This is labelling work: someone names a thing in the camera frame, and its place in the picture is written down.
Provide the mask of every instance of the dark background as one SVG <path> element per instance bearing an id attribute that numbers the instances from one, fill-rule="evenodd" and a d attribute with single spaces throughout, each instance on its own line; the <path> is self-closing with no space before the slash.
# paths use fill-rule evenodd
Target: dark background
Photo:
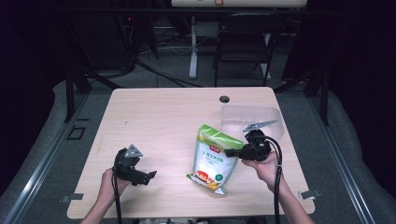
<path id="1" fill-rule="evenodd" d="M 90 59 L 35 1 L 2 1 L 0 12 L 0 91 L 3 173 L 1 192 L 20 169 L 54 101 L 52 87 L 64 80 L 69 59 Z M 361 141 L 365 163 L 393 196 L 396 176 L 395 3 L 308 1 L 307 10 L 345 11 L 340 21 L 302 20 L 284 77 L 318 66 L 329 52 L 330 88 L 341 100 Z M 334 39 L 346 35 L 343 41 Z"/>

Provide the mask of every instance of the black cable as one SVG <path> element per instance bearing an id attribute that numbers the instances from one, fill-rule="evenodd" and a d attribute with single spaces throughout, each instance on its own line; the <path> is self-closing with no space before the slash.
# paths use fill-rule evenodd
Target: black cable
<path id="1" fill-rule="evenodd" d="M 115 78 L 115 77 L 124 77 L 134 71 L 134 65 L 128 65 L 118 73 L 108 74 L 108 75 L 101 75 L 101 77 L 105 77 L 107 79 Z"/>
<path id="2" fill-rule="evenodd" d="M 197 84 L 190 83 L 190 82 L 184 81 L 182 79 L 179 79 L 177 77 L 172 77 L 171 75 L 167 75 L 167 74 L 165 74 L 165 73 L 163 73 L 161 71 L 158 71 L 157 69 L 155 69 L 155 68 L 153 68 L 153 67 L 151 67 L 151 66 L 149 66 L 149 65 L 147 65 L 145 63 L 140 62 L 139 60 L 137 60 L 136 64 L 141 66 L 141 67 L 143 67 L 144 69 L 147 69 L 148 71 L 154 73 L 157 76 L 164 77 L 164 78 L 176 83 L 180 87 L 185 87 L 181 83 L 192 85 L 194 87 L 202 87 L 200 85 L 197 85 Z"/>
<path id="3" fill-rule="evenodd" d="M 276 180 L 274 186 L 274 209 L 275 209 L 275 222 L 276 224 L 280 223 L 280 215 L 279 215 L 279 184 L 280 184 L 280 177 L 282 176 L 282 150 L 280 149 L 279 144 L 277 141 L 272 138 L 268 137 L 269 143 L 276 149 L 276 157 L 277 157 L 277 169 L 276 169 Z"/>
<path id="4" fill-rule="evenodd" d="M 111 184 L 113 185 L 114 197 L 116 198 L 117 218 L 118 218 L 119 224 L 122 224 L 120 193 L 119 193 L 119 185 L 117 182 L 117 166 L 116 166 L 115 162 L 114 162 L 114 169 L 113 169 L 113 176 L 112 176 Z"/>

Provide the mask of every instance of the metal rail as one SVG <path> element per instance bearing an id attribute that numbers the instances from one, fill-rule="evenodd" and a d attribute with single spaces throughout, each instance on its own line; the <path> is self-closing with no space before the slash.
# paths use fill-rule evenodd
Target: metal rail
<path id="1" fill-rule="evenodd" d="M 20 197 L 15 202 L 11 211 L 8 213 L 8 216 L 4 223 L 7 224 L 17 224 L 21 223 L 26 211 L 29 209 L 30 204 L 35 198 L 37 192 L 40 190 L 41 185 L 43 184 L 47 174 L 50 172 L 50 168 L 52 164 L 55 162 L 56 157 L 59 154 L 61 145 L 63 140 L 66 138 L 66 135 L 73 128 L 73 123 L 76 121 L 81 108 L 88 100 L 88 95 L 82 94 L 78 101 L 76 102 L 76 113 L 70 119 L 68 123 L 64 123 L 61 130 L 58 132 L 52 147 L 49 151 L 43 156 L 41 162 L 35 168 L 32 176 L 27 182 L 25 188 L 23 189 Z"/>
<path id="2" fill-rule="evenodd" d="M 344 182 L 346 187 L 346 191 L 352 201 L 353 205 L 355 206 L 356 212 L 358 213 L 359 218 L 361 219 L 361 223 L 367 224 L 375 224 L 375 219 L 372 216 L 369 208 L 367 207 L 366 202 L 364 201 L 363 196 L 361 195 L 361 190 L 359 186 L 356 184 L 355 179 L 350 173 L 350 170 L 347 166 L 346 161 L 344 160 L 344 156 L 341 153 L 340 148 L 335 141 L 332 130 L 330 126 L 326 126 L 322 119 L 320 118 L 320 114 L 318 112 L 318 103 L 315 101 L 314 98 L 309 97 L 308 103 L 311 106 L 311 109 L 314 111 L 315 119 L 318 121 L 322 131 L 324 132 L 327 140 L 329 141 L 331 147 L 331 155 L 334 160 L 335 167 L 337 168 L 341 179 Z"/>

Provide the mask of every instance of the green and white bag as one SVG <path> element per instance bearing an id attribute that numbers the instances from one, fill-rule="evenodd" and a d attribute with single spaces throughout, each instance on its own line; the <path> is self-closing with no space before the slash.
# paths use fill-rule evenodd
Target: green and white bag
<path id="1" fill-rule="evenodd" d="M 241 149 L 243 145 L 225 133 L 202 125 L 195 144 L 193 173 L 187 177 L 215 193 L 225 194 L 223 185 L 233 173 L 238 159 L 226 157 L 224 149 Z"/>

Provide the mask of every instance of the metal bracket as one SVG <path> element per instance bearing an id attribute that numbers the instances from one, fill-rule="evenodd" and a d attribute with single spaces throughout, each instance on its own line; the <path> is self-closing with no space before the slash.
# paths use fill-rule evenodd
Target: metal bracket
<path id="1" fill-rule="evenodd" d="M 303 198 L 304 200 L 305 199 L 315 200 L 317 197 L 322 195 L 318 189 L 313 189 L 305 192 L 299 191 L 298 194 L 300 198 Z"/>
<path id="2" fill-rule="evenodd" d="M 71 203 L 72 200 L 82 200 L 84 194 L 70 194 L 69 196 L 63 196 L 60 200 L 61 203 Z"/>
<path id="3" fill-rule="evenodd" d="M 249 124 L 244 129 L 244 133 L 250 132 L 250 131 L 254 131 L 254 130 L 259 130 L 260 128 L 263 128 L 265 126 L 271 125 L 273 123 L 277 123 L 277 119 L 270 120 L 270 121 L 265 121 L 265 122 L 258 122 L 258 123 Z"/>
<path id="4" fill-rule="evenodd" d="M 134 145 L 130 145 L 124 155 L 125 158 L 136 158 L 136 157 L 142 157 L 142 156 L 143 156 L 143 154 Z"/>

